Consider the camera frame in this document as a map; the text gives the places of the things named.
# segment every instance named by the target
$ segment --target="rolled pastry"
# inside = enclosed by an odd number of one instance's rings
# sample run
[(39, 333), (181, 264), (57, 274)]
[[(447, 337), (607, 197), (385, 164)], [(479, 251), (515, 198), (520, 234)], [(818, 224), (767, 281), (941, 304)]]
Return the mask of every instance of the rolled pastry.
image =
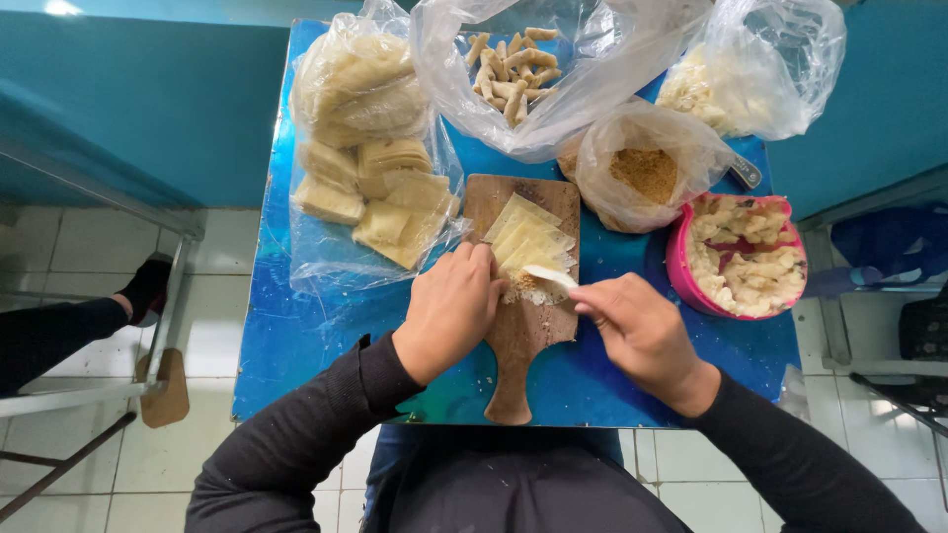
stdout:
[(538, 100), (544, 96), (553, 96), (556, 93), (556, 87), (551, 87), (549, 89), (527, 89), (523, 91), (523, 96), (527, 97), (527, 101)]
[(513, 68), (514, 66), (520, 66), (525, 63), (533, 63), (552, 68), (556, 67), (556, 56), (549, 52), (537, 50), (536, 48), (526, 48), (516, 54), (508, 55), (507, 59), (503, 60), (503, 66), (507, 68)]
[(514, 38), (510, 40), (510, 45), (507, 45), (507, 57), (512, 56), (520, 51), (520, 44), (523, 42), (523, 39), (520, 37), (520, 32), (514, 33)]
[(544, 29), (544, 28), (528, 28), (523, 32), (527, 37), (536, 40), (536, 41), (549, 41), (550, 39), (555, 39), (559, 35), (559, 31), (555, 29)]
[(474, 62), (477, 61), (477, 58), (481, 57), (481, 50), (487, 46), (487, 39), (490, 39), (490, 33), (481, 33), (474, 38), (474, 41), (468, 41), (471, 43), (471, 49), (467, 51), (467, 57), (465, 57), (465, 62), (467, 66), (474, 65)]
[(507, 104), (503, 107), (503, 117), (507, 119), (507, 124), (513, 128), (517, 126), (517, 110), (520, 108), (520, 97), (527, 88), (527, 82), (520, 80), (510, 93)]
[(481, 61), (481, 69), (477, 71), (477, 76), (474, 78), (474, 92), (483, 95), (487, 101), (490, 101), (494, 96), (490, 83), (495, 79), (494, 69), (487, 62)]
[(481, 65), (484, 64), (490, 65), (495, 77), (501, 82), (506, 82), (510, 79), (510, 75), (507, 74), (507, 69), (503, 67), (503, 61), (497, 57), (497, 52), (491, 48), (485, 48), (481, 51)]
[[(502, 82), (491, 82), (491, 90), (495, 96), (501, 97), (503, 99), (510, 99), (510, 95), (514, 93), (514, 87), (517, 86), (516, 83), (502, 83)], [(531, 89), (527, 88), (523, 91), (523, 94), (526, 95), (527, 101), (534, 101), (537, 98), (543, 95), (553, 95), (556, 92), (555, 88), (550, 89)]]
[(532, 82), (530, 82), (531, 89), (539, 89), (541, 85), (549, 82), (553, 78), (559, 76), (563, 72), (558, 68), (548, 68), (543, 72), (539, 73)]
[(527, 118), (527, 95), (520, 95), (520, 106), (517, 107), (517, 116), (514, 117), (514, 122), (520, 124)]

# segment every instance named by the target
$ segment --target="black sleeve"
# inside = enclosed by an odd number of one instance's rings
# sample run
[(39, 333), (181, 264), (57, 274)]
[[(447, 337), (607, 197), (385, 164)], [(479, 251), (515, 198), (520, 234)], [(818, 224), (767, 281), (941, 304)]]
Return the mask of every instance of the black sleeve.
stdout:
[(734, 461), (785, 532), (924, 532), (845, 450), (723, 371), (711, 408), (689, 423)]
[(365, 432), (423, 391), (392, 334), (369, 336), (234, 431), (194, 480), (185, 530), (319, 531), (313, 488)]

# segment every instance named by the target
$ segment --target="black sweater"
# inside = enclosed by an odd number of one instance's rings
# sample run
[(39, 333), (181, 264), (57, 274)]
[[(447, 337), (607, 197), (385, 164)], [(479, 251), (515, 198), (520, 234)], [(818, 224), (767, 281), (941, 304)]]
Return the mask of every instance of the black sweater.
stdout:
[[(316, 484), (362, 434), (422, 390), (391, 334), (371, 346), (364, 337), (221, 444), (194, 482), (186, 531), (319, 531)], [(923, 531), (848, 453), (724, 372), (714, 404), (688, 422), (734, 461), (786, 522), (785, 533)], [(625, 470), (589, 450), (540, 443), (485, 450), (469, 436), (476, 429), (465, 431), (451, 446), (416, 454), (383, 483), (368, 531), (690, 531)]]

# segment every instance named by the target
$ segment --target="metal chair leg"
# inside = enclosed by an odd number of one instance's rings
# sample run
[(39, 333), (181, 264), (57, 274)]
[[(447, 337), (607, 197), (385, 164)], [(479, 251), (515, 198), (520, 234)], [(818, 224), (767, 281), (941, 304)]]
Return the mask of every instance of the metal chair leg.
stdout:
[(109, 440), (116, 433), (123, 430), (136, 418), (137, 414), (126, 413), (122, 416), (122, 418), (116, 421), (115, 424), (112, 424), (109, 429), (100, 433), (99, 436), (92, 439), (89, 444), (83, 446), (79, 451), (73, 453), (68, 459), (48, 459), (46, 457), (36, 457), (34, 455), (25, 455), (23, 453), (0, 451), (0, 459), (16, 461), (18, 463), (30, 463), (31, 465), (53, 467), (53, 470), (44, 476), (43, 479), (33, 484), (33, 486), (28, 488), (26, 492), (17, 496), (12, 502), (0, 509), (0, 524), (12, 516), (13, 513), (20, 510), (21, 507), (28, 504), (30, 500), (39, 496), (40, 493), (46, 490), (47, 487), (56, 483), (56, 480), (63, 477), (73, 467), (78, 465), (82, 459), (88, 457), (90, 453), (95, 451), (99, 446), (105, 444), (105, 441)]

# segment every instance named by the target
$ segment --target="black pants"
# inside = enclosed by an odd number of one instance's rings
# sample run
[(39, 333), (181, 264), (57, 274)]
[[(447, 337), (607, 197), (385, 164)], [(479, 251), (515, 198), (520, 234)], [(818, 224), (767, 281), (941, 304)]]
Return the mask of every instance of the black pants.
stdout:
[(128, 325), (111, 298), (0, 313), (0, 397), (16, 391), (93, 340)]

